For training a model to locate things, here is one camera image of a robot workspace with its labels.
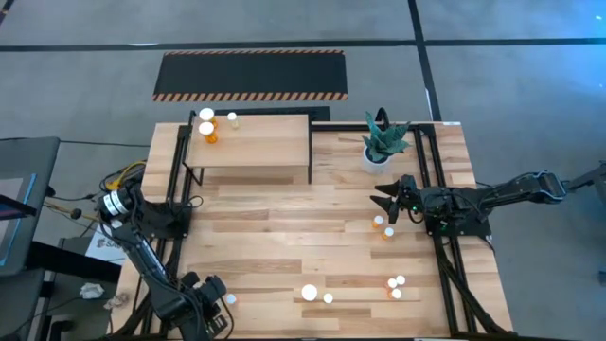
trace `succulent plant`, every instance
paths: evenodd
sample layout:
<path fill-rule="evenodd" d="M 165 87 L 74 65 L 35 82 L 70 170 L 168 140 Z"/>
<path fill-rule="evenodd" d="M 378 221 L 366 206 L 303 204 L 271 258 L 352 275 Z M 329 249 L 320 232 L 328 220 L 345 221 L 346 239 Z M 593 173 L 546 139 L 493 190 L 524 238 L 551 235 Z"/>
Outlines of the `succulent plant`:
<path fill-rule="evenodd" d="M 383 162 L 395 153 L 404 153 L 404 149 L 410 146 L 403 140 L 410 122 L 403 125 L 392 124 L 382 131 L 369 112 L 366 112 L 366 122 L 370 128 L 370 137 L 362 136 L 362 139 L 368 147 L 370 161 Z"/>

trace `black floor line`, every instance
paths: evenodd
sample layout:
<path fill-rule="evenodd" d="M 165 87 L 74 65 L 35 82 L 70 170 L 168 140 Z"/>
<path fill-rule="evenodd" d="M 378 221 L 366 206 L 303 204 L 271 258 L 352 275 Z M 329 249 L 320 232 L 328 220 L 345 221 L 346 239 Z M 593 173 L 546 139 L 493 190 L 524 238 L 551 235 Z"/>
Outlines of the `black floor line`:
<path fill-rule="evenodd" d="M 419 53 L 420 70 L 423 75 L 423 83 L 425 84 L 425 92 L 429 106 L 430 118 L 434 121 L 441 121 L 442 114 L 439 112 L 437 104 L 437 91 L 434 85 L 434 77 L 432 76 L 432 68 L 429 64 L 427 56 L 427 48 L 423 38 L 423 29 L 420 24 L 419 9 L 417 8 L 416 0 L 408 0 L 408 8 L 410 9 L 410 18 L 415 29 L 415 42 L 417 43 L 417 52 Z"/>
<path fill-rule="evenodd" d="M 606 38 L 430 39 L 426 46 L 606 45 Z"/>
<path fill-rule="evenodd" d="M 161 43 L 115 45 L 2 45 L 0 52 L 85 52 L 85 51 L 151 51 L 151 50 L 204 50 L 249 48 L 305 48 L 305 47 L 387 47 L 414 46 L 414 40 L 326 40 L 326 41 L 274 41 L 233 43 Z"/>

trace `potted plant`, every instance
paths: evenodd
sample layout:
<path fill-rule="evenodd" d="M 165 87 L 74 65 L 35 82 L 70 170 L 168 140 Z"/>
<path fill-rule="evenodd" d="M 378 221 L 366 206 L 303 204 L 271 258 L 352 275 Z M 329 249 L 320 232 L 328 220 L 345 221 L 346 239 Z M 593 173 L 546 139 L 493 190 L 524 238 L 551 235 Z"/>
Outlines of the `potted plant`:
<path fill-rule="evenodd" d="M 369 173 L 381 174 L 385 172 L 391 155 L 404 153 L 404 149 L 410 146 L 403 140 L 410 122 L 403 125 L 387 125 L 382 131 L 369 112 L 366 112 L 366 122 L 370 128 L 370 137 L 362 136 L 366 144 L 363 154 L 364 167 Z"/>

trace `raised wooden shelf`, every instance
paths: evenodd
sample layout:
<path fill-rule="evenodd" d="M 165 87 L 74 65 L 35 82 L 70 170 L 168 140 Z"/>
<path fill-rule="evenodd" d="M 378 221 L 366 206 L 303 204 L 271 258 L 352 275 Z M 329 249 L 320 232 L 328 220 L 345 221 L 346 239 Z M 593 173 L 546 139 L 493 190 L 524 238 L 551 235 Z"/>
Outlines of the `raised wooden shelf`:
<path fill-rule="evenodd" d="M 205 142 L 196 117 L 191 134 L 187 164 L 208 167 L 307 167 L 309 123 L 307 115 L 242 115 L 240 127 L 233 129 L 227 117 L 216 117 L 219 141 Z"/>

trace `crumpled paper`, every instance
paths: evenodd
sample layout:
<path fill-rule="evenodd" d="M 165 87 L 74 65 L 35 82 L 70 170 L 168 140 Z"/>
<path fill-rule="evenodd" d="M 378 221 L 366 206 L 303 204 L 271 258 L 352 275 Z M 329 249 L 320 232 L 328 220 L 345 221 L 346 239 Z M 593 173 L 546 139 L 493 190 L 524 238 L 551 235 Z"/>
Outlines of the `crumpled paper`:
<path fill-rule="evenodd" d="M 100 284 L 86 283 L 80 288 L 80 296 L 84 299 L 99 298 L 105 293 Z"/>
<path fill-rule="evenodd" d="M 126 294 L 126 293 L 118 294 L 118 295 L 112 297 L 110 300 L 108 300 L 105 303 L 105 305 L 103 305 L 103 308 L 105 308 L 107 310 L 112 310 L 113 308 L 119 308 L 119 307 L 123 306 L 128 301 L 129 301 L 128 294 Z"/>

